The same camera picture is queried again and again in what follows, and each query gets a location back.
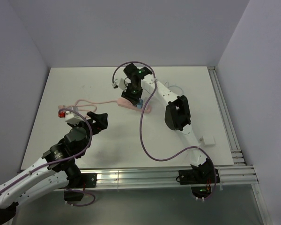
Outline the light blue charger plug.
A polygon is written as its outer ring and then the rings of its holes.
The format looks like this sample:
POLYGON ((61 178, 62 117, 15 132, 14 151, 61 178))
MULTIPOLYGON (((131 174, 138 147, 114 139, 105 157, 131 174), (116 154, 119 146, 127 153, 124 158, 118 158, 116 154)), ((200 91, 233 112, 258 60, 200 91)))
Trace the light blue charger plug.
POLYGON ((143 108, 143 99, 140 99, 140 101, 138 102, 138 104, 136 105, 136 107, 138 108, 138 109, 142 109, 143 108))

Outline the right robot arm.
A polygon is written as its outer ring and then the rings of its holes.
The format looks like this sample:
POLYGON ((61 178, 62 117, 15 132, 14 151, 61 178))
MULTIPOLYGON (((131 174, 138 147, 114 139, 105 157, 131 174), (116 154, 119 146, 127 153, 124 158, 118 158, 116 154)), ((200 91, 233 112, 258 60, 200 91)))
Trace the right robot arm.
POLYGON ((199 141, 193 132, 191 112, 187 97, 185 95, 175 94, 162 84, 157 79, 153 68, 145 63, 129 61, 120 66, 125 67, 123 72, 126 78, 130 80, 129 83, 126 83, 124 79, 120 81, 112 80, 113 86, 115 88, 119 87, 122 90, 122 98, 129 101, 134 107, 137 107, 141 103, 143 91, 145 90, 150 94, 141 108, 139 125, 140 144, 145 154, 156 162, 166 162, 176 158, 185 151, 190 151, 192 153, 190 165, 192 169, 194 169, 193 177, 197 182, 205 182, 209 178, 209 172, 215 174, 215 166, 211 157, 200 147, 199 141), (153 96, 157 97, 165 108, 164 122, 167 127, 172 131, 178 131, 186 135, 186 139, 190 143, 189 147, 182 149, 169 158, 158 159, 151 156, 143 141, 142 123, 144 112, 153 96))

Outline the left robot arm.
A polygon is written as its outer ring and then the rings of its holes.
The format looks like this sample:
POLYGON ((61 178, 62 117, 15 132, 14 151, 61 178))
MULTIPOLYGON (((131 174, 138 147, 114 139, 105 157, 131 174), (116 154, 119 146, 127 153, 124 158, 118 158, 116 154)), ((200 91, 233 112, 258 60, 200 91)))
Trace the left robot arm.
POLYGON ((77 116, 75 122, 57 144, 46 151, 29 168, 0 185, 0 225, 16 215, 17 207, 33 201, 59 188, 75 188, 82 175, 75 164, 85 155, 94 135, 108 127, 108 114, 88 112, 88 119, 70 108, 61 108, 58 115, 65 118, 68 112, 77 116))

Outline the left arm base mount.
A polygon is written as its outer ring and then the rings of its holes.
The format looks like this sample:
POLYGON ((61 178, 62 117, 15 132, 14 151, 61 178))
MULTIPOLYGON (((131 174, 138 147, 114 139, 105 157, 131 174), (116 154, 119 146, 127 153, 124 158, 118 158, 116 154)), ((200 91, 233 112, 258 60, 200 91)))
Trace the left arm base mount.
POLYGON ((64 200, 66 203, 79 203, 86 195, 87 188, 95 188, 97 182, 96 173, 82 173, 77 179, 71 180, 64 190, 64 200))

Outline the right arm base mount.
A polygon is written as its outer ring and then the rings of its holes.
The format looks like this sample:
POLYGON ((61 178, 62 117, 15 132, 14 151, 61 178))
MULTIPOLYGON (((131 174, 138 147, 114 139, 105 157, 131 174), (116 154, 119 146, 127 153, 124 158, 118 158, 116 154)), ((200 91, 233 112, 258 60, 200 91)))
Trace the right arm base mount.
POLYGON ((192 194, 201 199, 209 197, 213 191, 211 185, 216 186, 221 181, 218 170, 207 161, 203 165, 191 167, 179 170, 176 182, 180 185, 200 185, 191 188, 192 194))

